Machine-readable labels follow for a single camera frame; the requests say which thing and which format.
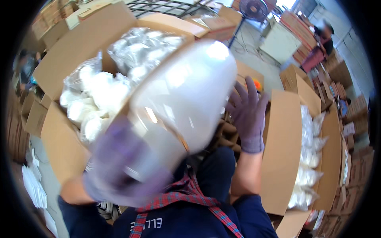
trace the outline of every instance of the plaid fabric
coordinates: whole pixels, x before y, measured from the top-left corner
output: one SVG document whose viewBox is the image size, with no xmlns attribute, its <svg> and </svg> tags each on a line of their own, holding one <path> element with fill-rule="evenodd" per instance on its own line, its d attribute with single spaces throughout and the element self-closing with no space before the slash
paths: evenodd
<svg viewBox="0 0 381 238">
<path fill-rule="evenodd" d="M 193 171 L 185 173 L 180 181 L 170 184 L 166 188 L 166 191 L 169 192 L 158 195 L 147 206 L 136 209 L 139 214 L 136 217 L 134 228 L 130 233 L 130 238 L 141 237 L 149 211 L 165 207 L 177 201 L 187 201 L 189 203 L 207 206 L 213 215 L 233 232 L 236 237 L 243 238 L 237 226 L 217 206 L 219 204 L 217 199 L 206 197 L 202 194 L 199 184 L 197 183 L 196 175 Z"/>
</svg>

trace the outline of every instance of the metal grate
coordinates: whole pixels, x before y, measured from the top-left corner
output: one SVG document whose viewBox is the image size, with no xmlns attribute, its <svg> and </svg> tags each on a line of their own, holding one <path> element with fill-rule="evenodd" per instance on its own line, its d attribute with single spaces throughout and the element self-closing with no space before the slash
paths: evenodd
<svg viewBox="0 0 381 238">
<path fill-rule="evenodd" d="M 149 13 L 164 13 L 182 18 L 188 14 L 194 14 L 201 8 L 215 13 L 215 11 L 205 6 L 213 0 L 204 1 L 203 3 L 205 5 L 201 4 L 201 1 L 204 0 L 199 0 L 194 4 L 190 4 L 171 0 L 135 0 L 127 3 L 127 6 L 134 13 L 135 17 L 142 17 L 144 14 Z"/>
</svg>

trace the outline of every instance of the gray work glove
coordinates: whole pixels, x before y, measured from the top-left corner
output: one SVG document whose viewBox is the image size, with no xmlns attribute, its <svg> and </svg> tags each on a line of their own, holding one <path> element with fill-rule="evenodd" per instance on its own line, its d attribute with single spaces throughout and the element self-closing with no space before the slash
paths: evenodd
<svg viewBox="0 0 381 238">
<path fill-rule="evenodd" d="M 171 181 L 167 168 L 151 171 L 146 182 L 131 178 L 126 171 L 134 162 L 144 163 L 149 146 L 132 131 L 130 121 L 119 117 L 92 145 L 92 169 L 83 174 L 87 194 L 95 201 L 142 207 L 162 192 Z"/>
<path fill-rule="evenodd" d="M 265 126 L 264 114 L 269 102 L 269 95 L 262 93 L 258 99 L 258 92 L 251 77 L 245 78 L 247 90 L 240 84 L 235 84 L 239 96 L 233 92 L 230 96 L 234 106 L 227 104 L 233 124 L 241 138 L 241 149 L 246 153 L 259 153 L 264 150 L 263 129 Z"/>
</svg>

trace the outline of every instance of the electric fan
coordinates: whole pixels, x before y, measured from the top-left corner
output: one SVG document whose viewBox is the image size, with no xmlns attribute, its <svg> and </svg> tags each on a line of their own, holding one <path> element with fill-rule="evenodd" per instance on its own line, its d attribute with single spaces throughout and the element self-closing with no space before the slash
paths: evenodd
<svg viewBox="0 0 381 238">
<path fill-rule="evenodd" d="M 262 0 L 241 0 L 239 3 L 239 10 L 242 13 L 242 20 L 238 25 L 237 31 L 234 33 L 228 48 L 232 46 L 235 36 L 245 19 L 262 22 L 269 13 L 266 3 Z"/>
</svg>

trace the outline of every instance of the navy blue shirt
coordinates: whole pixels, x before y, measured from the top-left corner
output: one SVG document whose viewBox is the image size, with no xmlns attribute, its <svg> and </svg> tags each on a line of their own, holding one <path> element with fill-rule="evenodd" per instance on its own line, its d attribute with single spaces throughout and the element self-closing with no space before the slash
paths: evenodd
<svg viewBox="0 0 381 238">
<path fill-rule="evenodd" d="M 128 208 L 109 225 L 95 205 L 71 205 L 61 196 L 58 204 L 70 237 L 128 237 L 137 213 Z M 233 205 L 219 206 L 235 223 L 245 238 L 277 237 L 258 195 L 245 196 Z M 233 233 L 205 206 L 184 201 L 148 212 L 142 238 L 205 237 L 233 238 Z"/>
</svg>

